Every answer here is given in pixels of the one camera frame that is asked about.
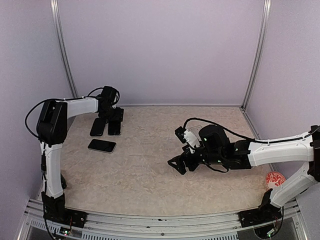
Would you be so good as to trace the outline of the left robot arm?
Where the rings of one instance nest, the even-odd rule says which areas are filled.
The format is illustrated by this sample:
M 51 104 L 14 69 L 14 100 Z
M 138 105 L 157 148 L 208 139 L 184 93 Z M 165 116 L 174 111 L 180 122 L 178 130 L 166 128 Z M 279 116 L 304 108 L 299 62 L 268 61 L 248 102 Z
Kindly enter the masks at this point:
M 41 171 L 43 173 L 42 201 L 52 205 L 49 212 L 57 221 L 63 223 L 70 218 L 65 205 L 65 195 L 61 175 L 61 151 L 68 135 L 68 121 L 71 118 L 97 114 L 90 136 L 101 137 L 105 129 L 108 134 L 121 134 L 124 109 L 118 107 L 120 92 L 112 86 L 100 88 L 100 94 L 91 94 L 70 99 L 46 99 L 36 126 L 37 138 L 42 149 Z

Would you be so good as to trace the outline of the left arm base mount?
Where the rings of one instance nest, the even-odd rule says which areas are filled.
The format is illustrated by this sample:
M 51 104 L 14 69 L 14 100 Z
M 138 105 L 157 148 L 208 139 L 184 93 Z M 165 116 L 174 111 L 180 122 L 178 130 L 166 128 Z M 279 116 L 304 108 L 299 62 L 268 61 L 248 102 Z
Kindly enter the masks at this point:
M 84 228 L 88 214 L 84 211 L 66 208 L 65 194 L 54 198 L 43 191 L 41 193 L 43 203 L 43 218 L 55 223 L 71 227 Z

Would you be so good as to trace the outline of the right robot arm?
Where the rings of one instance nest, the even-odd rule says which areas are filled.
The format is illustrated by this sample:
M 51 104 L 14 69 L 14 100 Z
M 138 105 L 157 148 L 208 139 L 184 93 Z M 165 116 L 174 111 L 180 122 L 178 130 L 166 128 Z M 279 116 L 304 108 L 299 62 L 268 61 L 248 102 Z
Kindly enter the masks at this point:
M 320 182 L 320 128 L 313 125 L 309 132 L 294 137 L 274 140 L 256 140 L 242 137 L 230 142 L 227 129 L 220 125 L 209 124 L 198 134 L 179 127 L 175 135 L 185 145 L 183 153 L 167 163 L 184 175 L 193 172 L 199 165 L 212 168 L 221 165 L 229 170 L 246 170 L 262 165 L 303 162 L 301 168 L 280 186 L 268 190 L 261 205 L 256 210 L 256 218 L 266 222 L 276 210 L 289 200 Z

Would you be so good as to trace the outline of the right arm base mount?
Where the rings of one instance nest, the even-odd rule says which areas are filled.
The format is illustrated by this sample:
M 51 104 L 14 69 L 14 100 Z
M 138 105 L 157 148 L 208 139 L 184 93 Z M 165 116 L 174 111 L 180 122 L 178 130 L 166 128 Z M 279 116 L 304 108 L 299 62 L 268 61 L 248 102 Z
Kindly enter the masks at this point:
M 268 223 L 283 216 L 280 207 L 271 204 L 272 188 L 263 195 L 260 206 L 254 209 L 243 210 L 238 213 L 239 221 L 242 228 L 251 227 L 263 223 Z

